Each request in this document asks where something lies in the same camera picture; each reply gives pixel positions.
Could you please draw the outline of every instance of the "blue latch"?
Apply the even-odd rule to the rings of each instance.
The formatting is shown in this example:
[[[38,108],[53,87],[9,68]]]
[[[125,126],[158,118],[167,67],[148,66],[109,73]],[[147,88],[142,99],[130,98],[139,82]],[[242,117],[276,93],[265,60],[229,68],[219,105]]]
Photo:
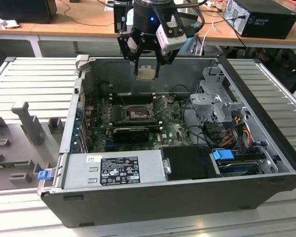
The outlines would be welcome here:
[[[231,150],[216,150],[213,152],[215,160],[235,159]]]
[[[80,122],[75,121],[74,122],[74,127],[76,127],[76,128],[80,127]]]
[[[38,173],[38,180],[50,180],[51,179],[51,170],[42,170]]]
[[[77,108],[77,110],[76,110],[76,117],[79,119],[79,118],[81,118],[81,116],[82,116],[82,109]]]

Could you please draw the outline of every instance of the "desk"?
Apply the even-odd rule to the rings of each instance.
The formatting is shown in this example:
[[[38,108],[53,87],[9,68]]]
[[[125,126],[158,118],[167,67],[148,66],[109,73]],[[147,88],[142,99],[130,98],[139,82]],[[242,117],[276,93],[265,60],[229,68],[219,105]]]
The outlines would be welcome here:
[[[277,0],[281,4],[294,8],[294,4],[285,0]],[[77,24],[99,24],[108,26],[86,26]],[[83,0],[80,3],[70,3],[68,0],[56,0],[57,13],[51,24],[21,23],[20,28],[0,29],[0,39],[28,40],[31,43],[35,57],[42,57],[38,42],[40,40],[55,41],[93,41],[117,42],[114,33],[113,12],[105,12],[104,5],[96,0]],[[203,13],[206,22],[220,21],[222,18],[214,12]],[[216,24],[218,31],[212,30],[206,36],[207,45],[242,46],[233,29],[226,22]],[[206,24],[199,32],[202,39],[211,24]],[[296,23],[286,39],[242,38],[247,47],[296,48]]]
[[[293,3],[285,0],[277,0],[278,3],[294,9]],[[215,22],[222,20],[214,12],[203,13],[205,22]],[[215,24],[217,31],[211,30],[206,36],[207,45],[224,45],[224,46],[242,46],[236,33],[227,22]],[[200,30],[198,36],[203,39],[206,32],[212,27],[211,24],[205,24]],[[267,48],[296,48],[296,22],[293,25],[286,39],[262,39],[262,38],[241,38],[247,47],[267,47]]]

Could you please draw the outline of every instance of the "computer case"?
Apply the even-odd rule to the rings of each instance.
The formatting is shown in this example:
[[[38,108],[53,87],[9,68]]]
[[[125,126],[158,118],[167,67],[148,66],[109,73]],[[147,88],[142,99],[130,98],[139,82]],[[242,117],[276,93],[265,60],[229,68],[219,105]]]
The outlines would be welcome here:
[[[0,18],[49,24],[56,14],[55,0],[0,0]]]
[[[273,0],[229,0],[224,19],[242,37],[285,39],[296,21],[296,13]]]

